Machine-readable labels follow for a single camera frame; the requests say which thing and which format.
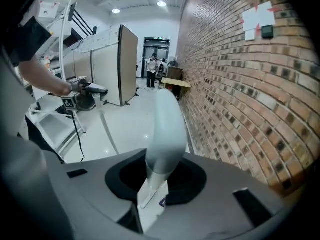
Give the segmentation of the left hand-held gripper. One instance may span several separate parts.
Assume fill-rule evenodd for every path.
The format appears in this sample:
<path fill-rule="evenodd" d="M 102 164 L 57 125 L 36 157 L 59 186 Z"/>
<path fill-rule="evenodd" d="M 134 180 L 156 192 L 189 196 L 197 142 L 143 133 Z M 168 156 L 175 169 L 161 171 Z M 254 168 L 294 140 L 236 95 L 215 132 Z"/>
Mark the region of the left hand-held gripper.
<path fill-rule="evenodd" d="M 100 94 L 102 96 L 108 94 L 106 87 L 87 82 L 85 76 L 73 77 L 68 79 L 67 82 L 71 84 L 71 92 L 68 95 L 61 96 L 62 103 L 67 111 L 91 111 L 96 106 L 91 94 Z M 81 94 L 80 86 L 88 95 Z"/>

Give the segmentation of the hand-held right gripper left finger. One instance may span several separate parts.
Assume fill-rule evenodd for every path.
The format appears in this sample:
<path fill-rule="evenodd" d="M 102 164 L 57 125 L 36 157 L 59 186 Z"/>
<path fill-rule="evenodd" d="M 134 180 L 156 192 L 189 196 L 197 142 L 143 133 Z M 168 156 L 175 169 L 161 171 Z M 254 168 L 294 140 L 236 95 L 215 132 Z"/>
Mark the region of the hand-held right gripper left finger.
<path fill-rule="evenodd" d="M 106 172 L 105 183 L 119 199 L 138 199 L 138 193 L 147 179 L 146 153 L 146 149 L 136 152 Z"/>

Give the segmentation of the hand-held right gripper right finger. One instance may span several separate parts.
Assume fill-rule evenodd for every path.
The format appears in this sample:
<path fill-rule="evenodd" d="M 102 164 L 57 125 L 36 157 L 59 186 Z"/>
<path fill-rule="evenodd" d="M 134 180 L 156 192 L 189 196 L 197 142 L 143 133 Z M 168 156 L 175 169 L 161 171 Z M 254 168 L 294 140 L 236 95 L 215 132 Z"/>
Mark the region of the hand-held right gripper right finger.
<path fill-rule="evenodd" d="M 196 163 L 183 158 L 168 180 L 166 205 L 175 206 L 191 202 L 207 183 L 206 172 Z"/>

